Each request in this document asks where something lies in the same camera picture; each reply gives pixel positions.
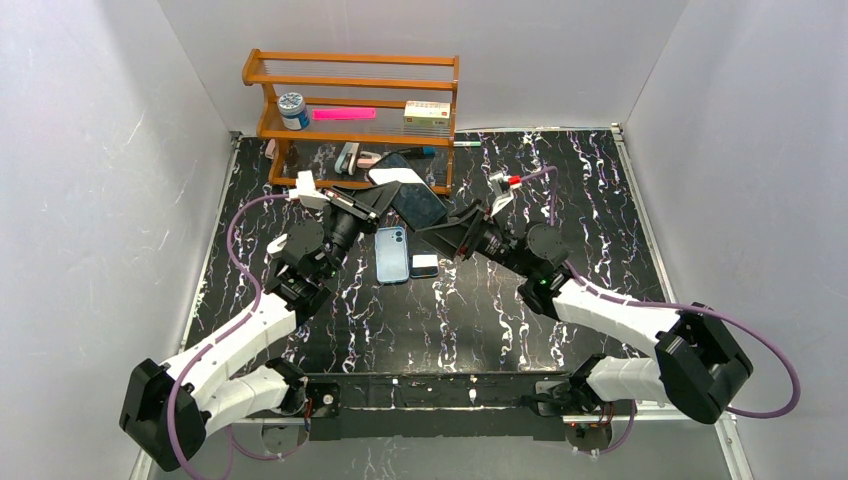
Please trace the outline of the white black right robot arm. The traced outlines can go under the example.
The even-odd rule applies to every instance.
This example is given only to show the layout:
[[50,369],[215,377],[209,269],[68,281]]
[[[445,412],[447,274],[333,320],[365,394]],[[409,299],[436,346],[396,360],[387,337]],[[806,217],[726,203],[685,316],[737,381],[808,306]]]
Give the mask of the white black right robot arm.
[[532,222],[514,234],[473,205],[418,234],[446,257],[465,260],[479,253],[524,277],[517,291],[534,313],[589,327],[642,354],[628,359],[594,354],[566,386],[537,395],[541,402],[590,412],[622,400],[653,401],[712,424],[753,373],[751,361],[711,310],[652,306],[579,279],[554,226]]

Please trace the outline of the light blue phone case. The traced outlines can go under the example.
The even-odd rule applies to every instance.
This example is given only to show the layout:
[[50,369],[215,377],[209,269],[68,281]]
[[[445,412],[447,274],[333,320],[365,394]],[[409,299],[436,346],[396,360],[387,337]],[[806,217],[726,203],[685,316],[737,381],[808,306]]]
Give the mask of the light blue phone case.
[[408,281],[410,272],[405,228],[380,228],[374,241],[377,281],[384,285]]

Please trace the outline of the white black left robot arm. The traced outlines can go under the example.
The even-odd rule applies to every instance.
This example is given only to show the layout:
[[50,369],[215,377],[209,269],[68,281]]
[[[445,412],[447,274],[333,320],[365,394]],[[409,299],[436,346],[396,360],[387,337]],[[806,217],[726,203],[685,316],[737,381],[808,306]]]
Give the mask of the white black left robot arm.
[[294,223],[267,246],[264,283],[235,318],[183,352],[132,370],[120,428],[164,471],[191,470],[190,459],[218,430],[263,410],[302,404],[305,374],[286,360],[241,376],[239,370],[298,330],[330,297],[329,282],[356,240],[377,231],[400,193],[397,181],[363,189],[299,186],[284,194],[320,219]]

